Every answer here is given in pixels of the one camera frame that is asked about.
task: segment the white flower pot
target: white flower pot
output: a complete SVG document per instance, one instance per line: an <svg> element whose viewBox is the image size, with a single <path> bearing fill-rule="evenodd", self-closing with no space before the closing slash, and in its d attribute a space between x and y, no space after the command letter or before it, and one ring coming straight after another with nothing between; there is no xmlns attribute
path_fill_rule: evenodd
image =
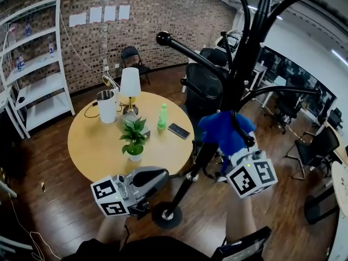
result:
<svg viewBox="0 0 348 261"><path fill-rule="evenodd" d="M131 161L138 162L138 161L140 161L141 158L142 158L142 153L141 153L141 154L138 154L138 155L136 155L136 156L134 156L134 155L128 153L128 156L129 156L129 159L130 159Z"/></svg>

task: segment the brick wall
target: brick wall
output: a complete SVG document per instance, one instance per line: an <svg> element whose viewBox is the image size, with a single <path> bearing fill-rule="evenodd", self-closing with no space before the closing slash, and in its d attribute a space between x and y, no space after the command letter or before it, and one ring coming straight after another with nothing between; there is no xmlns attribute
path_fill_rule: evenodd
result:
<svg viewBox="0 0 348 261"><path fill-rule="evenodd" d="M0 18L38 1L40 0L6 0L0 4ZM116 16L118 16L120 4L130 5L128 21L69 27L69 16L72 14L86 12L88 22L90 7L116 5ZM53 26L54 14L51 8L23 18L16 32L18 38L22 38L27 21L33 32ZM151 68L186 63L187 57L171 48L159 46L155 41L156 34L161 30L167 30L191 49L200 49L203 45L209 47L219 37L221 30L232 28L235 10L218 0L61 0L61 14L79 55L94 70L101 71L103 59L106 58L109 66L114 67L116 63L121 62L122 49L131 45L139 50L144 64ZM70 92L100 83L101 74L89 70L73 52L62 22L60 35ZM54 34L19 47L14 51L14 56L23 53L24 59L29 60L47 52L49 40L54 42ZM5 74L8 74L8 65L5 64L4 68ZM25 76L20 84L34 82L57 71L58 68L58 64L44 67ZM119 76L120 73L116 74L116 71L112 70L111 75Z"/></svg>

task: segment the green leaves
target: green leaves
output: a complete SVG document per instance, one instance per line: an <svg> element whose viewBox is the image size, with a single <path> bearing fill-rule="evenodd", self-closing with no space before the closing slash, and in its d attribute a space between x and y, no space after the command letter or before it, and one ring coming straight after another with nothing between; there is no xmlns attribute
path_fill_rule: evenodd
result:
<svg viewBox="0 0 348 261"><path fill-rule="evenodd" d="M126 144L122 148L122 153L126 151L132 155L138 155L143 151L145 144L145 137L141 134L144 129L146 119L141 120L141 117L135 121L127 121L125 123L125 134L120 137L120 140L126 140Z"/></svg>

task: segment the potted plant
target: potted plant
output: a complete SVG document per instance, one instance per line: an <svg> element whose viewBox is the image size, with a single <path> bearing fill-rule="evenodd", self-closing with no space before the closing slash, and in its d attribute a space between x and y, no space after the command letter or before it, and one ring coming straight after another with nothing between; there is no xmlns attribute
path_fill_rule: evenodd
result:
<svg viewBox="0 0 348 261"><path fill-rule="evenodd" d="M125 134L120 137L129 144L122 147L122 153L126 151L129 154L129 159L132 161L140 161L144 150L145 136L141 134L144 129L146 119L141 120L141 117L135 121L127 121L125 123Z"/></svg>

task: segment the ceiling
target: ceiling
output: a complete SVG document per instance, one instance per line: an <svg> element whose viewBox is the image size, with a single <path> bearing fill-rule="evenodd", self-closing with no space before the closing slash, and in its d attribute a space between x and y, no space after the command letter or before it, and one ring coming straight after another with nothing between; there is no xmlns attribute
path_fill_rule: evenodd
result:
<svg viewBox="0 0 348 261"><path fill-rule="evenodd" d="M239 0L222 0L236 9ZM248 0L257 7L259 0ZM327 49L335 49L348 59L348 0L304 0L282 14L283 22L301 28Z"/></svg>

